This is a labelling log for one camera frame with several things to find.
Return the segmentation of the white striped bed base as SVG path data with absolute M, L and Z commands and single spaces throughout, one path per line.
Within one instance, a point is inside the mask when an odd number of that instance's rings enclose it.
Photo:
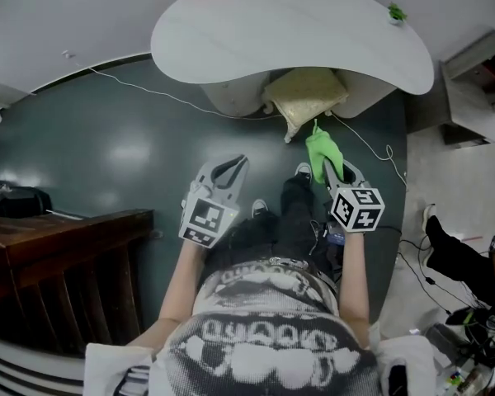
M 0 339 L 0 396 L 82 396 L 84 359 Z

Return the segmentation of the person's right forearm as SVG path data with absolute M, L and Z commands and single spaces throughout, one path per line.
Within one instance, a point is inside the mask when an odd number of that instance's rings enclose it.
M 369 346 L 370 306 L 363 233 L 346 233 L 343 250 L 339 314 L 362 348 Z

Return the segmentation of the person's black trousers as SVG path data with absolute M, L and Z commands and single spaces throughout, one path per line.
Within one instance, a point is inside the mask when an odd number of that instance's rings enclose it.
M 310 182 L 309 173 L 296 173 L 283 184 L 279 215 L 260 210 L 234 225 L 207 256 L 208 272 L 242 262 L 282 257 L 313 263 L 317 270 L 330 275 L 328 245 L 314 224 Z

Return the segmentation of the person's left forearm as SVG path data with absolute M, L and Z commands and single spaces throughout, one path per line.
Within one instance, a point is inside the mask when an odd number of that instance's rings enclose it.
M 205 249 L 184 241 L 158 319 L 143 334 L 127 344 L 160 350 L 169 336 L 192 315 Z

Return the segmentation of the black device with blue screen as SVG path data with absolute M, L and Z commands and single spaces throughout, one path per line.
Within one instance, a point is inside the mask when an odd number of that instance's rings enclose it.
M 345 245 L 345 231 L 340 224 L 328 224 L 327 241 L 331 245 L 336 245 L 339 247 L 343 247 Z

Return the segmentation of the grey wooden cabinet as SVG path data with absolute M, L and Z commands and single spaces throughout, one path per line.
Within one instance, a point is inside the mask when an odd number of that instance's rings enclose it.
M 495 144 L 495 31 L 441 63 L 450 122 Z

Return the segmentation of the person's black white printed shirt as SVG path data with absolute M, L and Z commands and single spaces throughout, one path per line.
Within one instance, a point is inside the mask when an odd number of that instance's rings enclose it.
M 270 261 L 217 271 L 159 349 L 91 344 L 84 396 L 435 396 L 430 342 L 364 348 L 318 277 Z

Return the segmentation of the green cloth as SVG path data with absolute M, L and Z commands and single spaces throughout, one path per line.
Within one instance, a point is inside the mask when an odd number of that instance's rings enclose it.
M 309 155 L 313 178 L 319 184 L 324 182 L 323 162 L 327 158 L 333 165 L 333 169 L 339 179 L 344 178 L 344 157 L 331 135 L 318 126 L 318 120 L 314 120 L 312 134 L 305 140 Z

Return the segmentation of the cream upholstered stool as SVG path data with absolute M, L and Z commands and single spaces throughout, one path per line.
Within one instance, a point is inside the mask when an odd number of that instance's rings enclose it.
M 263 110 L 275 109 L 285 118 L 288 144 L 300 128 L 315 117 L 344 104 L 349 92 L 329 68 L 294 68 L 265 86 Z

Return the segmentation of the black and green shoe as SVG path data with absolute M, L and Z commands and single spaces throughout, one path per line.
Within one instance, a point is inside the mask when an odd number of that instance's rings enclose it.
M 445 324 L 450 326 L 469 326 L 476 324 L 477 312 L 478 312 L 477 309 L 468 308 L 468 307 L 464 309 L 458 309 L 448 315 Z

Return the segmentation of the small green potted plant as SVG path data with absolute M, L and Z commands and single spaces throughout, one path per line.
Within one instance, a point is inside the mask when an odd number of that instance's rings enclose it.
M 403 11 L 403 9 L 394 2 L 388 5 L 388 11 L 389 11 L 389 22 L 392 25 L 400 26 L 408 18 L 408 15 Z

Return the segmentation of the dark wooden slatted frame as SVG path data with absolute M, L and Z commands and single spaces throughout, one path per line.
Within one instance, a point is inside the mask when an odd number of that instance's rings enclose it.
M 140 335 L 134 255 L 153 211 L 0 218 L 0 339 L 55 354 Z

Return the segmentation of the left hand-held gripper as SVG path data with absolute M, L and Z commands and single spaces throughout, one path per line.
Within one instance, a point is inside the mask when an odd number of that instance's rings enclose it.
M 181 203 L 178 237 L 212 248 L 238 215 L 236 201 L 247 173 L 244 154 L 223 154 L 204 164 Z

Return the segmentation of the black bag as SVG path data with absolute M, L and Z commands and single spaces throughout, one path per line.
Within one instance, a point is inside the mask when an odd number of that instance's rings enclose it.
M 50 210 L 50 196 L 42 190 L 28 186 L 0 188 L 1 218 L 24 219 L 48 214 Z

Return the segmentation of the cluttered equipment pile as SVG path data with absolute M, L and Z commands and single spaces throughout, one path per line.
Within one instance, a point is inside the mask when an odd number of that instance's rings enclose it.
M 424 333 L 433 345 L 435 396 L 495 396 L 495 308 L 476 308 L 477 323 L 435 323 Z

